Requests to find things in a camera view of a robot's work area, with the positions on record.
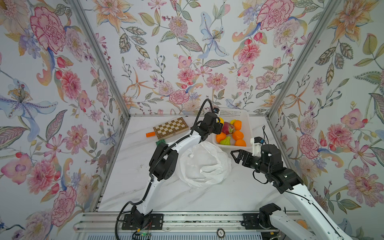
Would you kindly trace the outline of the orange mandarin fruit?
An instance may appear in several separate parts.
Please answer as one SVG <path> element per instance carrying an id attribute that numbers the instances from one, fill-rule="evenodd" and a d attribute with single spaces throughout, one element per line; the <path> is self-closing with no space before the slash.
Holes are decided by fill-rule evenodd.
<path id="1" fill-rule="evenodd" d="M 237 147 L 246 147 L 247 146 L 247 143 L 245 140 L 243 139 L 239 139 L 239 140 L 236 140 L 235 142 L 235 146 Z"/>
<path id="2" fill-rule="evenodd" d="M 234 121 L 233 126 L 236 131 L 240 131 L 242 129 L 242 121 L 240 120 Z"/>
<path id="3" fill-rule="evenodd" d="M 225 133 L 220 133 L 216 135 L 216 142 L 219 144 L 221 141 L 225 140 L 227 135 Z"/>
<path id="4" fill-rule="evenodd" d="M 235 141 L 242 140 L 244 138 L 244 134 L 241 131 L 234 131 L 232 134 L 232 138 Z"/>

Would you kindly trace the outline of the red dragon fruit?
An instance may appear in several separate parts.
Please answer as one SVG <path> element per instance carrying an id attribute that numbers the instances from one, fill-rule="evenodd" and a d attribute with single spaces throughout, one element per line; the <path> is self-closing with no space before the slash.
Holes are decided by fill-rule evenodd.
<path id="1" fill-rule="evenodd" d="M 235 131 L 234 125 L 229 122 L 224 122 L 222 127 L 222 133 L 225 135 L 231 135 Z"/>

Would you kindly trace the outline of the green pear fruit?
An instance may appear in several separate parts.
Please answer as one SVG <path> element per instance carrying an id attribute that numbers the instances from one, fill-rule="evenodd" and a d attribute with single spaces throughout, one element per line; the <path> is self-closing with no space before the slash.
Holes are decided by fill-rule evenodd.
<path id="1" fill-rule="evenodd" d="M 226 137 L 225 139 L 221 140 L 220 145 L 230 146 L 231 145 L 231 137 Z"/>

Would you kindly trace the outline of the white translucent plastic bag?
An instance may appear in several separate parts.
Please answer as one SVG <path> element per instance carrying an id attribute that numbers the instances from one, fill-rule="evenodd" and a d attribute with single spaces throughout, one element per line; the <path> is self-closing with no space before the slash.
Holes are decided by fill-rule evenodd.
<path id="1" fill-rule="evenodd" d="M 231 173 L 228 154 L 210 142 L 186 150 L 179 158 L 176 174 L 192 188 L 210 187 L 224 181 Z"/>

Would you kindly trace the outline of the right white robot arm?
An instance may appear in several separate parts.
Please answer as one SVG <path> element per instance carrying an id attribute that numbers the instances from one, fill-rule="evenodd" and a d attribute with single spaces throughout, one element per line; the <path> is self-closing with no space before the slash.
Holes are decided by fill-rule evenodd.
<path id="1" fill-rule="evenodd" d="M 315 200 L 298 174 L 284 167 L 281 151 L 275 145 L 255 144 L 252 152 L 235 150 L 231 151 L 231 156 L 237 164 L 265 175 L 267 183 L 297 209 L 311 228 L 303 228 L 271 203 L 259 209 L 256 222 L 262 229 L 278 229 L 292 240 L 351 239 Z"/>

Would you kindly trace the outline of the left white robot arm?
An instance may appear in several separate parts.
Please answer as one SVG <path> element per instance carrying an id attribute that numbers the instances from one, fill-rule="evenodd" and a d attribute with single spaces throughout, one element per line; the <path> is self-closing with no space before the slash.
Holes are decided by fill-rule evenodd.
<path id="1" fill-rule="evenodd" d="M 205 114 L 203 120 L 199 121 L 196 118 L 189 134 L 169 144 L 157 145 L 150 160 L 150 178 L 142 199 L 137 203 L 128 202 L 132 206 L 128 216 L 133 218 L 134 223 L 143 227 L 150 222 L 153 210 L 149 207 L 150 200 L 160 189 L 163 181 L 175 173 L 179 155 L 205 141 L 210 134 L 221 133 L 224 124 L 220 122 L 218 113 L 219 109 L 213 108 L 212 112 Z"/>

